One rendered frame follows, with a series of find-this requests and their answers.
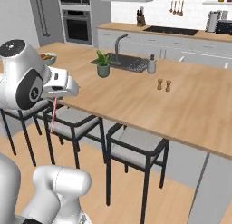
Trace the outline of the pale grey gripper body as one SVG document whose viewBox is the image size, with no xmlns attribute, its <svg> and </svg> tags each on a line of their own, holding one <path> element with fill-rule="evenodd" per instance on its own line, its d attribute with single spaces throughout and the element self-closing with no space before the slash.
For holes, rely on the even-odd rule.
<svg viewBox="0 0 232 224">
<path fill-rule="evenodd" d="M 76 96 L 79 92 L 77 82 L 71 77 L 58 77 L 56 80 L 51 79 L 44 87 L 42 92 L 43 98 Z"/>
</svg>

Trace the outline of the black metal chair grey seat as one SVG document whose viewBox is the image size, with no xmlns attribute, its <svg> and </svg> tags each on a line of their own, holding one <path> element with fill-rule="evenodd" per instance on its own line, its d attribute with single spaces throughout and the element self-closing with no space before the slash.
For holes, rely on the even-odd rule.
<svg viewBox="0 0 232 224">
<path fill-rule="evenodd" d="M 145 223 L 150 169 L 153 165 L 161 167 L 159 187 L 162 189 L 165 180 L 169 154 L 169 140 L 154 134 L 139 131 L 116 123 L 106 135 L 106 204 L 111 205 L 111 161 L 124 165 L 125 172 L 129 168 L 145 173 L 140 224 Z"/>
<path fill-rule="evenodd" d="M 85 137 L 101 144 L 102 156 L 106 155 L 105 135 L 101 117 L 90 115 L 67 106 L 59 105 L 53 118 L 53 107 L 43 112 L 43 122 L 52 164 L 55 164 L 51 134 L 57 136 L 60 143 L 64 140 L 72 143 L 75 166 L 80 168 L 78 153 L 79 141 Z"/>
<path fill-rule="evenodd" d="M 32 118 L 34 120 L 36 130 L 38 131 L 39 134 L 42 134 L 39 122 L 37 120 L 37 114 L 39 112 L 42 112 L 43 110 L 45 110 L 48 107 L 49 107 L 49 102 L 46 101 L 46 100 L 41 100 L 33 108 L 31 108 L 29 110 L 26 110 L 26 111 L 0 109 L 0 116 L 3 119 L 3 124 L 4 124 L 4 127 L 5 127 L 6 136 L 7 136 L 8 140 L 9 140 L 9 142 L 10 142 L 13 154 L 16 155 L 16 149 L 15 149 L 14 142 L 13 142 L 13 139 L 12 139 L 12 135 L 11 135 L 11 132 L 10 132 L 10 129 L 9 129 L 9 125 L 7 123 L 7 120 L 6 120 L 7 116 L 10 116 L 11 118 L 14 118 L 14 119 L 18 120 L 21 123 L 22 128 L 23 128 L 23 132 L 24 132 L 25 141 L 26 141 L 26 144 L 27 144 L 30 156 L 31 156 L 31 160 L 32 160 L 32 163 L 33 163 L 34 166 L 36 166 L 36 161 L 35 161 L 33 148 L 32 148 L 32 145 L 31 145 L 31 142 L 30 142 L 30 139 L 29 139 L 29 135 L 28 135 L 28 132 L 27 132 L 27 129 L 26 129 L 25 122 L 27 120 L 29 120 L 30 118 Z"/>
</svg>

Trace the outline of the bowl of fruit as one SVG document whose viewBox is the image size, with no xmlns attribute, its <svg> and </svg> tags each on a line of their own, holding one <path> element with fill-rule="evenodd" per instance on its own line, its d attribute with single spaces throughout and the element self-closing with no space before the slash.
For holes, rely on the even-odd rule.
<svg viewBox="0 0 232 224">
<path fill-rule="evenodd" d="M 40 57 L 46 65 L 50 66 L 55 63 L 57 55 L 53 53 L 40 53 Z"/>
</svg>

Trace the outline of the green plant in grey pot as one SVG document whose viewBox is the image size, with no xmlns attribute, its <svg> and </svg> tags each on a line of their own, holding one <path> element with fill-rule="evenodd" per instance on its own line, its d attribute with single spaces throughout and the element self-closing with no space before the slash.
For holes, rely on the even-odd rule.
<svg viewBox="0 0 232 224">
<path fill-rule="evenodd" d="M 111 60 L 108 55 L 104 55 L 100 50 L 97 51 L 97 74 L 105 78 L 110 74 Z"/>
</svg>

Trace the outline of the grey tap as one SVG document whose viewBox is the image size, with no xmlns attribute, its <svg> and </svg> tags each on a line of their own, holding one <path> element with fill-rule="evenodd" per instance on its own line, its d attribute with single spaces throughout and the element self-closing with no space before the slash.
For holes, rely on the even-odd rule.
<svg viewBox="0 0 232 224">
<path fill-rule="evenodd" d="M 127 37 L 128 36 L 128 34 L 123 34 L 123 35 L 120 35 L 117 39 L 116 39 L 116 42 L 115 42 L 115 63 L 117 64 L 117 65 L 120 65 L 120 62 L 119 62 L 119 60 L 118 60 L 118 55 L 119 55 L 119 42 L 120 42 L 120 40 L 121 39 L 123 39 L 123 38 L 125 38 L 125 37 Z"/>
</svg>

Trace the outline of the dark grey sink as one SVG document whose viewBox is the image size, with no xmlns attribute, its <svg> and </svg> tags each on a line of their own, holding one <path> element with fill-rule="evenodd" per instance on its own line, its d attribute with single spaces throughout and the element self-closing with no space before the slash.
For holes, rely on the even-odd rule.
<svg viewBox="0 0 232 224">
<path fill-rule="evenodd" d="M 148 69 L 149 60 L 147 58 L 140 58 L 136 56 L 129 56 L 125 54 L 106 53 L 111 60 L 111 67 L 118 68 L 135 73 L 142 73 Z"/>
</svg>

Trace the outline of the steel oven stack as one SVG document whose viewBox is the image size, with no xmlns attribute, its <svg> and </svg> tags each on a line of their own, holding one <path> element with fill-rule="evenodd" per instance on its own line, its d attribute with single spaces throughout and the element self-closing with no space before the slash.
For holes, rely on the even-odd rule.
<svg viewBox="0 0 232 224">
<path fill-rule="evenodd" d="M 90 0 L 61 0 L 63 5 L 89 5 Z M 91 16 L 89 11 L 63 10 L 66 41 L 92 45 Z"/>
</svg>

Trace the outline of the grey fridge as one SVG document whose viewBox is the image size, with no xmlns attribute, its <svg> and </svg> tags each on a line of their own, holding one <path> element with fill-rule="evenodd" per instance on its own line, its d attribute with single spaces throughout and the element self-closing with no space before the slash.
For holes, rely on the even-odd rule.
<svg viewBox="0 0 232 224">
<path fill-rule="evenodd" d="M 59 0 L 30 0 L 39 45 L 63 43 Z"/>
</svg>

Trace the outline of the grey soap dispenser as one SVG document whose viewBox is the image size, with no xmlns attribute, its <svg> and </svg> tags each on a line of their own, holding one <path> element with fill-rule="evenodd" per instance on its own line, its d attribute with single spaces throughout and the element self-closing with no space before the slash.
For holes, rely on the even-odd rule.
<svg viewBox="0 0 232 224">
<path fill-rule="evenodd" d="M 155 59 L 154 54 L 150 55 L 147 72 L 148 73 L 155 73 L 156 72 L 156 59 Z"/>
</svg>

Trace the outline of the wooden knife block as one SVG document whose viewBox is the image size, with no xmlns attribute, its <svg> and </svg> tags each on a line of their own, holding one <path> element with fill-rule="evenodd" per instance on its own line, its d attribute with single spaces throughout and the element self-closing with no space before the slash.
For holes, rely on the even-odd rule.
<svg viewBox="0 0 232 224">
<path fill-rule="evenodd" d="M 142 13 L 142 10 L 137 11 L 137 26 L 142 27 L 146 25 L 144 14 Z"/>
</svg>

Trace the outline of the black hob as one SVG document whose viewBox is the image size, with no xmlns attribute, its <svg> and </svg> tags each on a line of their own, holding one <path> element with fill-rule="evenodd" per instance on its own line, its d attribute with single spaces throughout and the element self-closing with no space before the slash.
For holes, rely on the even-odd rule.
<svg viewBox="0 0 232 224">
<path fill-rule="evenodd" d="M 143 31 L 153 32 L 153 33 L 164 33 L 164 34 L 178 34 L 178 35 L 195 35 L 198 30 L 196 29 L 186 29 L 177 27 L 166 27 L 166 26 L 150 26 Z"/>
</svg>

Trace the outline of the grey base cupboards run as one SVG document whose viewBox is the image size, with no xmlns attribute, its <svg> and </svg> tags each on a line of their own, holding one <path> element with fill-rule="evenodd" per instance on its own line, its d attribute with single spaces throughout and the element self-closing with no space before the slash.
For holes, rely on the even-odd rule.
<svg viewBox="0 0 232 224">
<path fill-rule="evenodd" d="M 120 53 L 155 54 L 156 58 L 232 70 L 232 43 L 99 29 L 98 46 L 114 51 L 117 38 L 124 34 L 127 36 L 119 41 Z"/>
</svg>

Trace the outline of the black toaster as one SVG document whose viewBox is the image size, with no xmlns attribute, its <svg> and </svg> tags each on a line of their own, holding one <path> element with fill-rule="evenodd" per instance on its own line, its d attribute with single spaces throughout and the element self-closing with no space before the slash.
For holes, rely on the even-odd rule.
<svg viewBox="0 0 232 224">
<path fill-rule="evenodd" d="M 219 20 L 215 33 L 232 35 L 232 20 Z"/>
</svg>

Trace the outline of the white wall shelf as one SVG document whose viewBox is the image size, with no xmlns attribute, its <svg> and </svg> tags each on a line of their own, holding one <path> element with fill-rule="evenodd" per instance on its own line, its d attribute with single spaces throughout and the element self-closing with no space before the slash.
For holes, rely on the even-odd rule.
<svg viewBox="0 0 232 224">
<path fill-rule="evenodd" d="M 230 5 L 232 5 L 232 2 L 205 1 L 202 4 L 203 5 L 225 5 L 225 6 L 230 6 Z"/>
</svg>

